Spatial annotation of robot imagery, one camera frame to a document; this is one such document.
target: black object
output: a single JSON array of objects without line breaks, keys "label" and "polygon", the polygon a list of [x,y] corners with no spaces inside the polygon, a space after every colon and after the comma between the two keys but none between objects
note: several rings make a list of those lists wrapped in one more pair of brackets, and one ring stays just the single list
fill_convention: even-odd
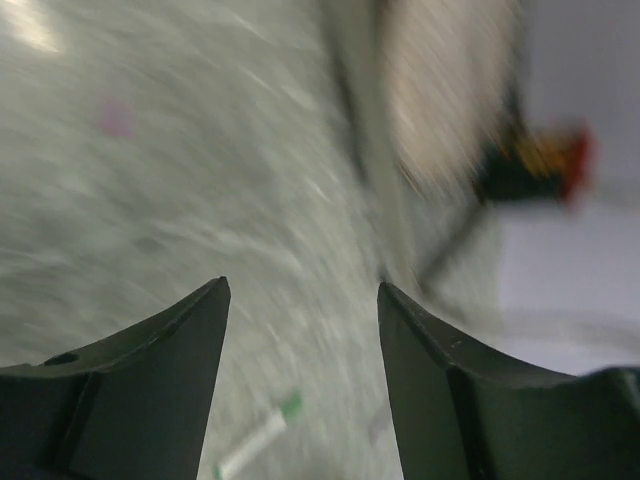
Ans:
[{"label": "black object", "polygon": [[212,280],[105,340],[0,369],[0,478],[195,479],[229,302]]},{"label": "black object", "polygon": [[378,309],[405,480],[640,478],[640,369],[571,377],[535,367],[390,284]]}]

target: white pen with green cap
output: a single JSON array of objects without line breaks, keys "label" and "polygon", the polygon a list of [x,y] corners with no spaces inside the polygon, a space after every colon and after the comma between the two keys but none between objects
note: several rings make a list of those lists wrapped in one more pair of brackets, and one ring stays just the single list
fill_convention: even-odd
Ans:
[{"label": "white pen with green cap", "polygon": [[264,450],[302,408],[302,395],[295,392],[283,402],[266,421],[254,430],[227,458],[218,463],[213,476],[216,480],[230,480]]}]

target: beige object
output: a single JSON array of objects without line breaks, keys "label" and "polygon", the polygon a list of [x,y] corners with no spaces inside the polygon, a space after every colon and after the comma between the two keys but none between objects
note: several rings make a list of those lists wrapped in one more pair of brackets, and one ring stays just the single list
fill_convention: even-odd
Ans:
[{"label": "beige object", "polygon": [[517,0],[395,0],[386,12],[385,81],[403,170],[422,189],[478,166],[511,76]]}]

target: floor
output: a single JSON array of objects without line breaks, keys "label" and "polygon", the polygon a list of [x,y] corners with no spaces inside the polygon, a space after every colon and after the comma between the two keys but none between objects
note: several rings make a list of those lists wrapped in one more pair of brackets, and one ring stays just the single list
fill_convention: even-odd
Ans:
[{"label": "floor", "polygon": [[[401,478],[392,432],[368,440],[377,265],[320,18],[313,0],[0,0],[0,365],[227,276],[199,479],[294,389],[301,418],[242,480]],[[454,215],[423,213],[425,241]],[[446,288],[493,304],[495,222],[480,237]]]}]

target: screw hole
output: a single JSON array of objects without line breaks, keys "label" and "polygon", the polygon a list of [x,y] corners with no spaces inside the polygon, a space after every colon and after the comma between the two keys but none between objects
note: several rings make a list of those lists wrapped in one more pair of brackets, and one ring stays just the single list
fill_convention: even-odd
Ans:
[{"label": "screw hole", "polygon": [[50,367],[52,365],[66,365],[67,363],[73,363],[78,360],[78,354],[73,352],[62,353],[50,358],[44,362],[45,366]]}]

